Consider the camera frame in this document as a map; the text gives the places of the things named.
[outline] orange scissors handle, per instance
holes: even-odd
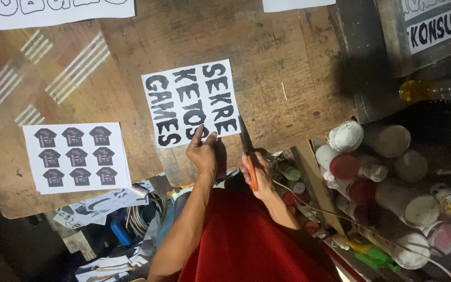
[[[254,163],[252,162],[252,158],[247,154],[247,161],[248,161],[248,173],[250,174],[250,179],[252,180],[252,183],[250,184],[250,189],[252,191],[258,191],[259,185],[257,183],[257,175],[255,174],[255,167]]]

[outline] yellow bottle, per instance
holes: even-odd
[[[404,101],[451,100],[451,80],[408,80],[399,88]]]

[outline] hand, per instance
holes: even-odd
[[[210,133],[206,141],[202,143],[201,135],[203,134],[203,127],[204,125],[200,125],[196,129],[191,143],[185,151],[185,155],[196,166],[198,175],[206,171],[215,173],[217,170],[217,160],[215,151],[213,150],[213,144],[217,140],[217,132]]]
[[[270,195],[272,195],[274,192],[274,186],[272,185],[272,172],[271,172],[271,166],[266,161],[264,157],[262,157],[262,154],[259,152],[255,152],[255,154],[251,154],[252,162],[254,163],[255,167],[255,175],[257,176],[257,184],[259,187],[258,191],[254,191],[255,197],[259,198],[260,200],[264,201],[266,198]],[[247,161],[247,155],[243,153],[243,156],[241,157],[241,160],[243,162],[243,166],[241,167],[241,172],[243,173],[243,176],[245,177],[245,181],[250,185],[252,184],[252,178],[250,177],[250,174],[248,173],[247,167],[249,166]]]

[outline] red shirt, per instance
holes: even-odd
[[[253,195],[212,189],[204,224],[179,281],[339,281],[296,245]]]

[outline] scissors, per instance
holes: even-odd
[[[252,183],[250,184],[250,189],[252,191],[258,191],[259,185],[257,183],[257,175],[255,174],[255,166],[252,162],[252,156],[251,153],[248,151],[248,145],[251,145],[250,148],[253,148],[252,140],[250,140],[250,136],[248,135],[247,128],[245,126],[245,123],[243,122],[243,119],[240,115],[238,115],[238,120],[240,121],[240,137],[241,137],[241,145],[243,147],[243,152],[245,155],[247,155],[247,161],[248,161],[248,173],[250,174],[250,179],[252,179]]]

